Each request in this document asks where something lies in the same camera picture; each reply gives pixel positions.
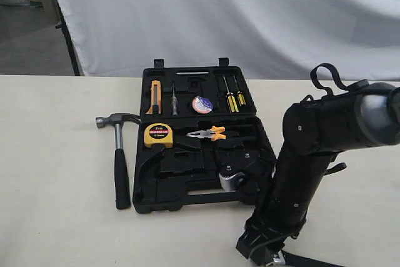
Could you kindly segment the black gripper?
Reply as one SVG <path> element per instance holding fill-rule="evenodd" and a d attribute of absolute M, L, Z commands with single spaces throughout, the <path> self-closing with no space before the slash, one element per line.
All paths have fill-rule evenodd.
<path fill-rule="evenodd" d="M 300 232 L 300 223 L 290 226 L 273 221 L 255 209 L 244 225 L 236 249 L 256 266 L 272 263 L 273 256 L 284 248 L 285 240 Z"/>

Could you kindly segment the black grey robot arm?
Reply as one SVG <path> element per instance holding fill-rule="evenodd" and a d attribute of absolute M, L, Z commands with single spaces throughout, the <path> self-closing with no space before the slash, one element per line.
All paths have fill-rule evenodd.
<path fill-rule="evenodd" d="M 359 81 L 344 94 L 304 98 L 282 121 L 284 142 L 271 185 L 258 201 L 236 248 L 261 266 L 302 230 L 330 164 L 345 151 L 399 143 L 399 88 Z"/>

